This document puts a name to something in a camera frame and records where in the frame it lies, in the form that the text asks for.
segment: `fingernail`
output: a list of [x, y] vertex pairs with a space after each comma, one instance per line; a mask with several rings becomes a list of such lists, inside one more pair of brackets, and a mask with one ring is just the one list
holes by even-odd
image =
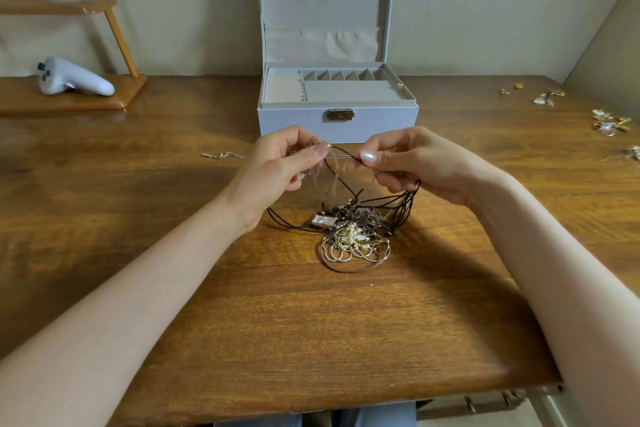
[[378, 161], [378, 156], [368, 150], [360, 152], [360, 158], [367, 164], [375, 164]]
[[324, 157], [329, 152], [330, 147], [331, 147], [331, 144], [329, 142], [325, 142], [324, 140], [321, 140], [316, 145], [314, 145], [314, 150], [316, 151], [316, 154], [318, 156]]

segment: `forearm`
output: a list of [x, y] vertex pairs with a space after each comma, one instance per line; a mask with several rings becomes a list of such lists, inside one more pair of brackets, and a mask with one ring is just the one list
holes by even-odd
[[218, 198], [0, 362], [0, 425], [105, 425], [233, 223]]
[[482, 185], [470, 207], [594, 426], [640, 424], [640, 300], [510, 176]]

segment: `white wall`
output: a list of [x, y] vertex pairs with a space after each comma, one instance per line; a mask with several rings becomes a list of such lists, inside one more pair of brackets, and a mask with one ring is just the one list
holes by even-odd
[[640, 0], [619, 0], [567, 80], [571, 88], [640, 117]]
[[[118, 0], [147, 74], [261, 71], [257, 0]], [[388, 61], [399, 74], [543, 74], [564, 80], [616, 0], [394, 0]], [[0, 75], [55, 54], [124, 71], [103, 17], [0, 17]]]

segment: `woman's left hand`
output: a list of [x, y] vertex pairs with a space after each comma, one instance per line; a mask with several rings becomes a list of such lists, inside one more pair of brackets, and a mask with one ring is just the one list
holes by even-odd
[[[329, 152], [327, 142], [304, 128], [294, 125], [260, 137], [244, 165], [222, 192], [237, 211], [243, 233], [254, 229], [264, 210], [274, 204], [286, 190], [302, 185], [309, 168], [320, 163]], [[291, 150], [299, 150], [287, 156]]]

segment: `open jewelry box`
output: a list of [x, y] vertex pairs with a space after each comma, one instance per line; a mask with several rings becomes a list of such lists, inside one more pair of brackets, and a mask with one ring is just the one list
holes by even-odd
[[299, 124], [335, 143], [415, 124], [387, 65], [392, 0], [260, 0], [260, 133]]

